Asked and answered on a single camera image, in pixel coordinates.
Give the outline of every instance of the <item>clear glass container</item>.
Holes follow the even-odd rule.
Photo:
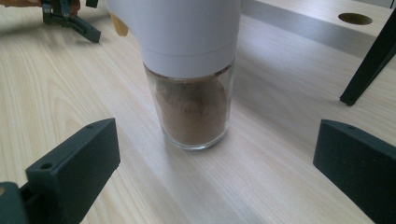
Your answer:
[[[225,134],[230,117],[234,62],[197,78],[164,77],[145,66],[164,135],[177,147],[211,147]]]

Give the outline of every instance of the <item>black clamp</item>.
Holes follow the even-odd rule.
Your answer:
[[[20,189],[0,183],[0,223],[80,223],[119,164],[115,120],[87,125],[27,168]]]
[[[93,43],[99,43],[101,32],[79,16],[70,15],[71,0],[57,0],[51,6],[50,0],[42,1],[43,21],[46,24],[58,24],[65,28],[72,28]],[[97,7],[98,0],[88,0],[87,7]]]

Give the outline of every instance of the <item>white cylindrical housing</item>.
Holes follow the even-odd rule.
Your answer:
[[[214,74],[235,57],[241,0],[109,0],[136,35],[143,61],[166,77]]]

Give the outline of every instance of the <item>brown powder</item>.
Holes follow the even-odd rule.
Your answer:
[[[226,90],[219,78],[229,67],[208,77],[177,79],[154,74],[153,96],[163,130],[173,140],[186,146],[206,144],[225,131]]]

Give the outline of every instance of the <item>wooden table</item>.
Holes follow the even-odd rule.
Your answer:
[[[357,12],[374,20],[338,20]],[[77,130],[116,118],[121,164],[83,223],[372,223],[312,164],[322,119],[396,145],[396,61],[360,100],[338,101],[391,13],[354,1],[262,0],[241,18],[231,125],[185,151],[164,139],[133,35],[104,2],[79,16],[92,44],[45,25],[40,8],[0,7],[0,180]]]

